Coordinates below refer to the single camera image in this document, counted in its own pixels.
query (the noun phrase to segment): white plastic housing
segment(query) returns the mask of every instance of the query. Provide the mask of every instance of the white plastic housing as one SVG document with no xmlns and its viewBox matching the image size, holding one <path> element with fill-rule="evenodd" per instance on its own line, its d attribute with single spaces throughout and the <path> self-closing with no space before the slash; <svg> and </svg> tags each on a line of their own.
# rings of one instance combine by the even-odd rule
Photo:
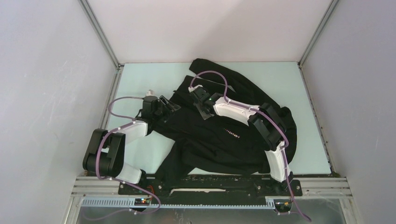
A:
<svg viewBox="0 0 396 224">
<path fill-rule="evenodd" d="M 125 144 L 128 144 L 138 138 L 144 137 L 147 135 L 148 124 L 141 120 L 134 121 L 129 127 L 121 129 L 120 133 L 125 134 Z M 131 165 L 124 163 L 120 174 L 117 176 L 117 179 L 136 184 L 139 182 L 141 176 L 141 170 Z"/>
<path fill-rule="evenodd" d="M 134 122 L 133 125 L 118 131 L 125 134 L 125 144 L 147 135 L 148 124 L 141 120 L 136 120 Z"/>
<path fill-rule="evenodd" d="M 124 163 L 121 173 L 117 176 L 117 179 L 126 181 L 129 183 L 137 184 L 140 180 L 141 170 L 131 165 Z"/>
<path fill-rule="evenodd" d="M 238 104 L 242 104 L 250 108 L 255 108 L 257 110 L 259 109 L 258 105 L 249 105 L 240 102 L 238 102 Z M 224 97 L 221 97 L 216 101 L 216 104 L 214 105 L 213 109 L 217 115 L 232 118 L 234 120 L 244 123 L 245 125 L 248 125 L 248 120 L 250 115 L 256 113 L 254 111 L 250 111 L 245 108 L 233 104 L 229 104 L 226 102 Z"/>
<path fill-rule="evenodd" d="M 269 167 L 271 168 L 271 177 L 279 182 L 286 180 L 285 164 L 281 152 L 281 147 L 284 146 L 284 141 L 281 141 L 276 147 L 276 151 L 265 151 L 268 158 Z M 287 164 L 287 176 L 290 174 L 289 165 Z"/>
</svg>

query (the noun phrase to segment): black base bracket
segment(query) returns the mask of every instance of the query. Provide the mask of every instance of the black base bracket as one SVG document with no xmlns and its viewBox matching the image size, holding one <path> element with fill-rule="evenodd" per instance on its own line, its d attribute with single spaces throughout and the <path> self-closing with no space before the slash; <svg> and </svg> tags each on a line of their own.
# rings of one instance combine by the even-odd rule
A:
<svg viewBox="0 0 396 224">
<path fill-rule="evenodd" d="M 121 185 L 119 195 L 146 195 L 133 187 Z M 292 180 L 290 186 L 295 196 L 303 195 L 300 181 Z M 284 184 L 260 175 L 189 175 L 174 183 L 164 183 L 149 177 L 147 189 L 154 191 L 163 204 L 264 205 L 267 196 L 290 196 L 289 189 L 284 189 Z"/>
</svg>

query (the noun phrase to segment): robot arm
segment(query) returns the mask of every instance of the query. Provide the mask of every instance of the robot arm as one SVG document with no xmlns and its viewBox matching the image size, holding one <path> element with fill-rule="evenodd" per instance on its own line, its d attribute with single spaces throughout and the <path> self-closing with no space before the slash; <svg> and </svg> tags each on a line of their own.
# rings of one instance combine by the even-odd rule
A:
<svg viewBox="0 0 396 224">
<path fill-rule="evenodd" d="M 179 108 L 180 106 L 168 101 L 163 96 L 159 98 L 152 95 L 145 96 L 142 109 L 139 110 L 141 115 L 131 125 L 110 134 L 106 139 L 103 148 L 108 148 L 108 152 L 100 154 L 100 175 L 117 178 L 133 184 L 138 183 L 141 179 L 145 180 L 145 177 L 141 178 L 145 174 L 144 171 L 124 163 L 125 145 L 149 135 L 157 121 L 166 121 Z M 83 160 L 83 168 L 85 170 L 95 173 L 99 145 L 107 132 L 104 129 L 93 131 Z"/>
<path fill-rule="evenodd" d="M 284 164 L 281 152 L 281 148 L 284 146 L 284 140 L 275 127 L 256 112 L 261 111 L 265 113 L 280 127 L 282 132 L 286 132 L 286 125 L 271 105 L 247 105 L 230 99 L 227 102 L 222 94 L 215 93 L 210 95 L 201 85 L 189 88 L 189 91 L 194 100 L 194 105 L 198 108 L 203 119 L 208 119 L 214 115 L 225 116 L 256 130 L 255 134 L 257 138 L 261 139 L 263 144 L 269 146 L 265 154 L 271 169 L 271 177 L 278 182 L 285 181 L 285 168 L 287 168 L 287 176 L 290 175 L 290 169 L 288 164 Z"/>
</svg>

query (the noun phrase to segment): white wall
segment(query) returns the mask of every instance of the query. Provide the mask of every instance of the white wall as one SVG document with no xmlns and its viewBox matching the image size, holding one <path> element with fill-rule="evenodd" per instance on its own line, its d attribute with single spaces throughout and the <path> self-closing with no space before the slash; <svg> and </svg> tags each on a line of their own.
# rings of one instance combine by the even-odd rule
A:
<svg viewBox="0 0 396 224">
<path fill-rule="evenodd" d="M 0 223 L 60 223 L 115 69 L 77 0 L 2 0 L 0 21 Z"/>
<path fill-rule="evenodd" d="M 396 1 L 340 1 L 304 74 L 362 220 L 395 223 Z"/>
<path fill-rule="evenodd" d="M 331 0 L 90 0 L 121 63 L 299 61 Z"/>
</svg>

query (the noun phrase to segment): black garment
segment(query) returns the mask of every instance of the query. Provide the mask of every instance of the black garment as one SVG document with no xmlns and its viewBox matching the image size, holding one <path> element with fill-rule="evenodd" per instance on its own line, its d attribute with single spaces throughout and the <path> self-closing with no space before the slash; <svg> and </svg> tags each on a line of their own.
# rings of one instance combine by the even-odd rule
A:
<svg viewBox="0 0 396 224">
<path fill-rule="evenodd" d="M 286 148 L 288 162 L 293 159 L 297 146 L 296 124 L 287 107 L 281 108 L 254 83 L 243 75 L 205 59 L 196 59 L 190 70 L 198 74 L 214 70 L 223 74 L 228 85 L 227 96 L 233 100 L 251 104 L 271 104 L 285 123 L 286 137 L 290 144 Z M 203 85 L 210 94 L 224 92 L 223 79 L 212 73 L 196 79 L 193 86 Z M 249 175 L 255 172 L 269 173 L 270 168 L 263 145 L 254 138 L 253 130 L 247 125 L 228 117 L 214 116 L 203 120 L 189 95 L 188 87 L 193 77 L 186 76 L 183 83 L 170 98 L 181 109 L 166 122 L 160 122 L 154 130 L 173 139 L 170 153 L 156 172 L 156 178 L 173 181 L 186 176 L 195 167 L 209 172 Z"/>
</svg>

